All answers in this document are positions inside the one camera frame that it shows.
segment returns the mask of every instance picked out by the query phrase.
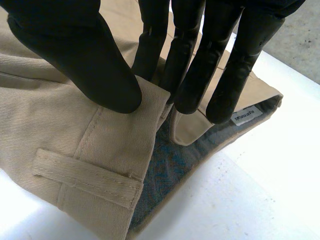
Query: black fingertip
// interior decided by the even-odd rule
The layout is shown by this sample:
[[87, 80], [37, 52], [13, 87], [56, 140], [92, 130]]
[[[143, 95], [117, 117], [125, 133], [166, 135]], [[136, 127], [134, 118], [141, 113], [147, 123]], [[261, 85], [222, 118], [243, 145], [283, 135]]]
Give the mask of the black fingertip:
[[180, 93], [174, 101], [175, 109], [182, 114], [193, 114], [198, 109], [199, 103], [195, 98]]
[[231, 119], [236, 104], [230, 102], [230, 99], [215, 97], [213, 94], [205, 111], [207, 119], [213, 124], [225, 124]]
[[216, 104], [208, 105], [206, 108], [205, 114], [206, 118], [213, 124], [225, 124], [230, 119], [234, 109], [232, 108], [222, 108]]

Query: gray floor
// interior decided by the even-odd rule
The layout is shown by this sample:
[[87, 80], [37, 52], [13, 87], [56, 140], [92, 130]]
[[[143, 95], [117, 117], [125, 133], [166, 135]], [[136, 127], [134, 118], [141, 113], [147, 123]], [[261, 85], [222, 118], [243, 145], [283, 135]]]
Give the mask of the gray floor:
[[320, 84], [320, 1], [306, 0], [263, 50]]

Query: seam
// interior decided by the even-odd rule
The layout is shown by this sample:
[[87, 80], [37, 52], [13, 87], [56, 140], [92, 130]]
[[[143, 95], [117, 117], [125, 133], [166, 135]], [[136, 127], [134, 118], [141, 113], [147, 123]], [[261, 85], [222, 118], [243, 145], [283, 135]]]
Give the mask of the seam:
[[140, 192], [140, 187], [138, 186], [138, 187], [136, 188], [136, 190], [135, 190], [134, 198], [132, 199], [131, 204], [130, 204], [130, 210], [131, 210], [131, 211], [134, 209], [134, 205], [135, 205], [134, 200], [137, 199], [139, 192]]
[[62, 85], [71, 86], [71, 87], [79, 89], [77, 86], [75, 86], [73, 84], [63, 83], [63, 82], [60, 82], [60, 81], [52, 81], [52, 80], [39, 78], [39, 77], [25, 77], [25, 76], [15, 75], [15, 74], [11, 74], [11, 73], [6, 73], [6, 72], [3, 72], [3, 71], [0, 71], [0, 74], [13, 76], [13, 77], [18, 77], [18, 78], [22, 78], [22, 79], [28, 79], [28, 80], [39, 80], [39, 81], [45, 81], [45, 82], [49, 82], [49, 83], [62, 84]]
[[62, 203], [61, 203], [61, 207], [62, 207], [61, 210], [62, 211], [65, 209], [65, 199], [66, 199], [67, 191], [68, 191], [68, 189], [66, 187], [64, 187], [64, 189], [63, 189], [63, 198], [62, 198]]
[[[46, 158], [45, 160], [51, 161], [51, 162], [55, 162], [55, 163], [59, 163], [59, 164], [63, 164], [63, 165], [67, 165], [67, 166], [68, 166], [67, 163], [62, 162], [62, 161], [53, 160], [53, 159], [49, 159], [49, 158]], [[115, 182], [115, 183], [118, 183], [118, 184], [123, 184], [123, 185], [126, 185], [126, 186], [128, 186], [128, 187], [130, 187], [130, 188], [132, 188], [132, 189], [136, 189], [135, 186], [129, 185], [129, 184], [125, 183], [125, 182], [116, 181], [116, 180], [114, 180], [114, 179], [112, 179], [112, 178], [109, 178], [109, 177], [107, 177], [107, 176], [100, 175], [100, 174], [95, 173], [95, 172], [93, 172], [93, 171], [89, 171], [89, 172], [92, 173], [92, 174], [94, 174], [94, 175], [96, 175], [96, 176], [102, 177], [102, 178], [104, 178], [104, 179], [111, 180], [112, 182]]]
[[39, 170], [42, 170], [42, 171], [45, 171], [45, 172], [47, 172], [47, 173], [56, 174], [56, 175], [65, 177], [65, 178], [67, 178], [67, 179], [74, 180], [76, 183], [81, 183], [81, 184], [84, 184], [84, 185], [86, 185], [86, 186], [92, 187], [92, 188], [94, 188], [94, 189], [98, 189], [98, 190], [100, 190], [100, 191], [103, 191], [103, 192], [105, 192], [105, 193], [109, 193], [109, 194], [114, 195], [114, 196], [116, 196], [116, 197], [119, 197], [119, 198], [121, 198], [121, 199], [125, 199], [125, 200], [129, 201], [130, 204], [131, 204], [131, 203], [133, 202], [133, 200], [134, 200], [134, 199], [126, 198], [126, 197], [124, 197], [124, 196], [120, 196], [120, 195], [118, 195], [118, 194], [116, 194], [116, 193], [114, 193], [114, 192], [110, 192], [110, 191], [108, 191], [108, 190], [104, 190], [104, 189], [102, 189], [102, 188], [100, 188], [100, 187], [97, 187], [97, 186], [94, 186], [94, 185], [92, 185], [92, 184], [85, 183], [85, 182], [83, 182], [83, 181], [79, 181], [78, 179], [73, 178], [73, 177], [69, 177], [69, 176], [66, 176], [66, 175], [63, 175], [63, 174], [60, 174], [60, 173], [57, 173], [57, 172], [49, 171], [49, 170], [44, 169], [44, 168], [42, 168], [42, 167], [38, 167], [38, 169], [39, 169]]
[[86, 140], [85, 140], [84, 143], [83, 143], [83, 146], [81, 147], [81, 150], [80, 150], [80, 153], [79, 153], [79, 157], [78, 157], [79, 159], [80, 159], [80, 157], [83, 155], [83, 150], [84, 150], [84, 148], [87, 146], [88, 140], [89, 140], [89, 138], [91, 137], [91, 134], [93, 133], [93, 131], [95, 130], [95, 128], [96, 128], [96, 126], [97, 126], [98, 118], [100, 118], [102, 112], [103, 112], [102, 106], [99, 106], [98, 109], [97, 109], [97, 112], [96, 112], [96, 117], [95, 117], [94, 120], [92, 120], [92, 121], [94, 121], [94, 122], [93, 122], [93, 126], [91, 127], [90, 133], [88, 134]]

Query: gray lining fabric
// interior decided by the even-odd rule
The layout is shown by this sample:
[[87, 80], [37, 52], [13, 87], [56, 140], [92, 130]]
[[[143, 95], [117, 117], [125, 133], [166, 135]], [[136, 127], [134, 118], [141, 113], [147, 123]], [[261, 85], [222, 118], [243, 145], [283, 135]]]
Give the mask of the gray lining fabric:
[[278, 107], [280, 97], [274, 96], [255, 106], [263, 112], [253, 120], [236, 126], [231, 120], [214, 125], [189, 146], [169, 140], [170, 118], [163, 123], [155, 139], [151, 161], [144, 179], [141, 197], [136, 205], [129, 229], [134, 230], [172, 191], [181, 179], [224, 141], [250, 128], [269, 116]]

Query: stitching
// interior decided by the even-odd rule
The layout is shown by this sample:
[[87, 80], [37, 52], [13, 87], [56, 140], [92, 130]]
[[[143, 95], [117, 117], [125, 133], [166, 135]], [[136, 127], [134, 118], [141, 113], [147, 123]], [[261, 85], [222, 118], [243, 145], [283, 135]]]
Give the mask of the stitching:
[[134, 198], [132, 199], [131, 201], [131, 204], [130, 204], [130, 210], [132, 211], [134, 209], [134, 205], [136, 203], [136, 201], [134, 201], [137, 197], [138, 197], [138, 192], [140, 192], [140, 186], [136, 188], [135, 190], [135, 193], [134, 193]]
[[[64, 165], [67, 165], [67, 166], [68, 166], [67, 163], [62, 162], [62, 161], [53, 160], [53, 159], [49, 159], [49, 158], [46, 158], [45, 160], [46, 160], [46, 161], [52, 161], [52, 162], [59, 163], [59, 164], [64, 164]], [[101, 177], [101, 178], [111, 180], [112, 182], [115, 182], [115, 183], [118, 183], [118, 184], [123, 184], [123, 185], [126, 185], [126, 186], [128, 186], [128, 187], [130, 187], [130, 188], [132, 188], [132, 189], [136, 189], [135, 186], [131, 186], [131, 185], [125, 183], [125, 182], [116, 181], [116, 180], [113, 180], [112, 178], [109, 178], [109, 177], [107, 177], [107, 176], [100, 175], [100, 174], [95, 173], [95, 172], [92, 172], [92, 171], [89, 171], [89, 172], [92, 173], [92, 174], [94, 174], [94, 175], [96, 175], [96, 176], [99, 176], [99, 177]]]
[[66, 199], [66, 195], [67, 195], [67, 191], [68, 191], [68, 189], [66, 188], [66, 186], [64, 186], [64, 188], [63, 188], [63, 198], [62, 198], [62, 203], [61, 203], [61, 207], [62, 207], [62, 211], [63, 210], [65, 210], [65, 199]]
[[39, 170], [42, 170], [42, 171], [45, 171], [45, 172], [48, 172], [48, 173], [51, 173], [51, 174], [56, 174], [56, 175], [59, 175], [59, 176], [62, 176], [62, 177], [65, 177], [65, 178], [68, 178], [68, 179], [71, 179], [71, 180], [75, 180], [75, 181], [77, 181], [78, 183], [87, 185], [87, 186], [92, 187], [92, 188], [94, 188], [94, 189], [98, 189], [98, 190], [103, 191], [103, 192], [105, 192], [105, 193], [109, 193], [109, 194], [114, 195], [114, 196], [117, 196], [117, 197], [119, 197], [119, 198], [121, 198], [121, 199], [125, 199], [125, 200], [129, 201], [130, 204], [131, 204], [132, 201], [133, 201], [133, 199], [129, 199], [129, 198], [126, 198], [126, 197], [124, 197], [124, 196], [120, 196], [120, 195], [118, 195], [118, 194], [116, 194], [116, 193], [113, 193], [113, 192], [104, 190], [104, 189], [102, 189], [102, 188], [100, 188], [100, 187], [91, 185], [91, 184], [89, 184], [89, 183], [85, 183], [85, 182], [79, 181], [79, 180], [77, 180], [76, 178], [72, 178], [72, 177], [69, 177], [69, 176], [66, 176], [66, 175], [63, 175], [63, 174], [59, 174], [59, 173], [57, 173], [57, 172], [49, 171], [49, 170], [44, 169], [44, 168], [41, 168], [41, 167], [38, 167], [38, 169], [39, 169]]
[[88, 135], [88, 137], [86, 138], [86, 140], [84, 141], [83, 143], [83, 146], [80, 150], [80, 153], [79, 153], [79, 158], [83, 155], [83, 150], [85, 148], [85, 146], [87, 146], [87, 143], [88, 143], [88, 140], [89, 138], [91, 137], [91, 134], [93, 133], [93, 131], [95, 130], [96, 126], [97, 126], [97, 121], [98, 121], [98, 118], [101, 116], [102, 112], [103, 112], [103, 109], [102, 109], [102, 106], [99, 106], [99, 108], [97, 109], [97, 111], [99, 111], [97, 114], [96, 114], [96, 117], [94, 119], [94, 123], [93, 123], [93, 126], [92, 126], [92, 129], [90, 130], [90, 133]]

